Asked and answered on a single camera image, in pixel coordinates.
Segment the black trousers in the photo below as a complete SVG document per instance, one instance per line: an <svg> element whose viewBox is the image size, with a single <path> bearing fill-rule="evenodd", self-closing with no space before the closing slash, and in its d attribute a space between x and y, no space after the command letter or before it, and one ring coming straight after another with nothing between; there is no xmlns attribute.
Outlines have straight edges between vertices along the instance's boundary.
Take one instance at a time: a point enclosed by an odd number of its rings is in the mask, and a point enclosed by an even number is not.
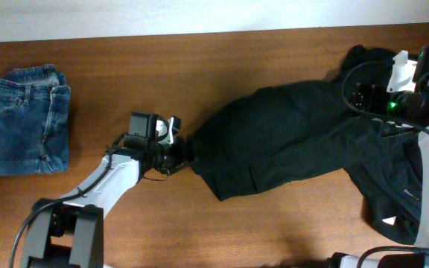
<svg viewBox="0 0 429 268"><path fill-rule="evenodd" d="M367 155L369 138L339 83L267 87L227 104L193 133L192 169L226 200L345 170Z"/></svg>

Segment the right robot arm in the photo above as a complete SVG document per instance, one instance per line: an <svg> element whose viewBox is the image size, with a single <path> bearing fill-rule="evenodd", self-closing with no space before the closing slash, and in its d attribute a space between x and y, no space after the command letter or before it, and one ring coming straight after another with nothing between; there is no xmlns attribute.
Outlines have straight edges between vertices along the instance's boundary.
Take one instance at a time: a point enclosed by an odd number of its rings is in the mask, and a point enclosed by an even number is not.
<svg viewBox="0 0 429 268"><path fill-rule="evenodd" d="M419 227L412 246L379 246L360 257L344 255L336 263L339 267L429 267L429 46L416 60L401 51L383 64L390 70L387 86L357 83L343 102L372 121L415 130L415 144L421 153L422 192L403 192L421 205Z"/></svg>

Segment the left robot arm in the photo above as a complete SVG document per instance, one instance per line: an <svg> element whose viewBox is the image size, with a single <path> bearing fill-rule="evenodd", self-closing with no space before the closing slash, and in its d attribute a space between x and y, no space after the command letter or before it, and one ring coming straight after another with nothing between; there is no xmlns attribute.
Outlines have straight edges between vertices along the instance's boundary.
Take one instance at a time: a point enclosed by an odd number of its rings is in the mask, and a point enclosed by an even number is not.
<svg viewBox="0 0 429 268"><path fill-rule="evenodd" d="M192 161L180 127L177 116L132 113L128 131L82 183L34 204L15 238L24 243L21 267L104 268L104 220L115 204L149 170L169 177Z"/></svg>

